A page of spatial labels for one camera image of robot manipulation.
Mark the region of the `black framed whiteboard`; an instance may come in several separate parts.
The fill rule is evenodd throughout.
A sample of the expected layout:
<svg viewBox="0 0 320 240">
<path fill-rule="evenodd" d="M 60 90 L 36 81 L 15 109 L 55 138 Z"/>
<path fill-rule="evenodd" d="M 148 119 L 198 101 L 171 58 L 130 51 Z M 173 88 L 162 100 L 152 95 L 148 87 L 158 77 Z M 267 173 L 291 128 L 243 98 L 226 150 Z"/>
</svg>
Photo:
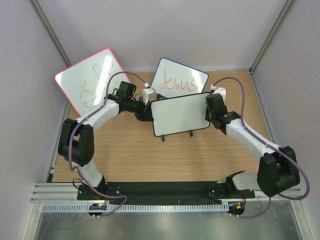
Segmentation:
<svg viewBox="0 0 320 240">
<path fill-rule="evenodd" d="M 151 102 L 153 134 L 164 138 L 167 135 L 206 129 L 210 122 L 206 120 L 206 97 L 209 92 L 202 92 Z"/>
</svg>

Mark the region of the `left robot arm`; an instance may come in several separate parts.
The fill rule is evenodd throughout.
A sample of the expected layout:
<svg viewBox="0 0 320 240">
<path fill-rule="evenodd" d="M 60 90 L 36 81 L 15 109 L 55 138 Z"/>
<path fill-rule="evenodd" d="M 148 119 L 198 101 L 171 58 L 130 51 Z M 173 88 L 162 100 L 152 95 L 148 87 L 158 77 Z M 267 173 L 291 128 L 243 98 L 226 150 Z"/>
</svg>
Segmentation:
<svg viewBox="0 0 320 240">
<path fill-rule="evenodd" d="M 138 121 L 153 121 L 150 98 L 157 96 L 156 91 L 145 84 L 141 97 L 136 99 L 136 89 L 134 84 L 122 81 L 96 110 L 63 122 L 57 152 L 68 162 L 71 171 L 78 172 L 89 188 L 88 194 L 95 200 L 101 200 L 107 192 L 105 178 L 93 160 L 96 131 L 122 112 L 133 113 Z"/>
</svg>

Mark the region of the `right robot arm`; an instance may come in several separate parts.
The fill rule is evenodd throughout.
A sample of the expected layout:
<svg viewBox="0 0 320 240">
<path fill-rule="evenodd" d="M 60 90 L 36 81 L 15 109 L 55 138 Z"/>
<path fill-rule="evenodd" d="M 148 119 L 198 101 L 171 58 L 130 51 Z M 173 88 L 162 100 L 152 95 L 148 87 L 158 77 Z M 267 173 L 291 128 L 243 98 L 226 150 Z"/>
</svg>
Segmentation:
<svg viewBox="0 0 320 240">
<path fill-rule="evenodd" d="M 237 198 L 244 190 L 262 191 L 273 197 L 300 184 L 301 178 L 295 151 L 289 147 L 268 141 L 250 126 L 235 111 L 228 111 L 219 93 L 205 97 L 206 119 L 225 135 L 238 141 L 258 161 L 257 172 L 240 171 L 226 179 L 225 192 Z"/>
</svg>

